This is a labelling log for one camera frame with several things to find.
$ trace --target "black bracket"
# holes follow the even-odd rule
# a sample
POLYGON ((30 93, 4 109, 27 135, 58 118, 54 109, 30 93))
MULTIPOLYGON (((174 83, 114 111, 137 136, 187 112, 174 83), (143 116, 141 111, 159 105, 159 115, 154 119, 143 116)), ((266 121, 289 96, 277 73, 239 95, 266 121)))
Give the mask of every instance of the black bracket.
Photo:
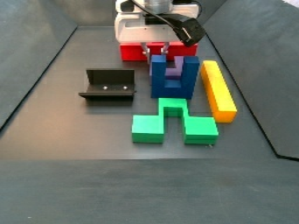
POLYGON ((134 69, 87 69, 87 74, 89 90, 79 93, 86 99, 135 97, 134 69))

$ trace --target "blue arch block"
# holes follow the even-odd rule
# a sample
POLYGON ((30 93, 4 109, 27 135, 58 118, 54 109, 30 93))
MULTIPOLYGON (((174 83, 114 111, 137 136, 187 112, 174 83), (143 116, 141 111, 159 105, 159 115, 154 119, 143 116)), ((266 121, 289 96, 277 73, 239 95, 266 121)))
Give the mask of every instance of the blue arch block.
POLYGON ((153 98, 165 97, 191 99, 201 67, 199 57, 183 57, 182 78, 179 80, 169 80, 166 78, 166 67, 166 56, 153 55, 153 98))

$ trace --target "gray wall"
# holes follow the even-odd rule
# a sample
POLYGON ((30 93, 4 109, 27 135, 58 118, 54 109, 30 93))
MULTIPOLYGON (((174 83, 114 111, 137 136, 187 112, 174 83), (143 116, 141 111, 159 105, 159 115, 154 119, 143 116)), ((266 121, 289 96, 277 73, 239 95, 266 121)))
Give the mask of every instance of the gray wall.
MULTIPOLYGON (((114 0, 52 0, 74 21, 82 26, 114 26, 117 6, 114 0)), ((203 13, 201 22, 210 19, 211 15, 227 0, 201 0, 203 13)))
POLYGON ((206 30, 277 153, 299 158, 299 10, 229 0, 206 30))
POLYGON ((82 26, 114 26, 114 0, 52 0, 82 26))
POLYGON ((48 0, 0 0, 0 129, 77 24, 48 0))

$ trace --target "green block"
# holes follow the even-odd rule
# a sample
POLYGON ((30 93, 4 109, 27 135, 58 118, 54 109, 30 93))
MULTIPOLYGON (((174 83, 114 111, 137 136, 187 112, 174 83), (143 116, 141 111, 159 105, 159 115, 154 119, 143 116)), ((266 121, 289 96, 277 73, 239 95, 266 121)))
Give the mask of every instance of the green block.
POLYGON ((159 115, 134 115, 133 139, 135 143, 162 143, 165 119, 159 115))
POLYGON ((219 131, 213 117, 190 116, 186 99, 161 98, 159 115, 135 115, 133 139, 135 143, 162 143, 165 141, 165 118, 179 116, 186 144, 215 144, 219 131))
POLYGON ((186 140, 185 143, 186 144, 215 144, 217 140, 213 139, 206 139, 206 140, 186 140))
POLYGON ((185 119, 185 139, 217 139, 219 130, 214 117, 190 116, 185 119))

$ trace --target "yellow block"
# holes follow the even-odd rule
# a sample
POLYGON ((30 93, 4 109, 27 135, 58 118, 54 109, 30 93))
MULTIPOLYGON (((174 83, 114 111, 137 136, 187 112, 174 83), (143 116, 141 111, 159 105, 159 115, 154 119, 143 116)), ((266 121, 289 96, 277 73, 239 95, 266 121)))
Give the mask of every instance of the yellow block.
POLYGON ((238 113, 230 89, 221 73, 218 62, 205 60, 201 77, 206 88, 211 113, 218 123, 231 123, 238 113))

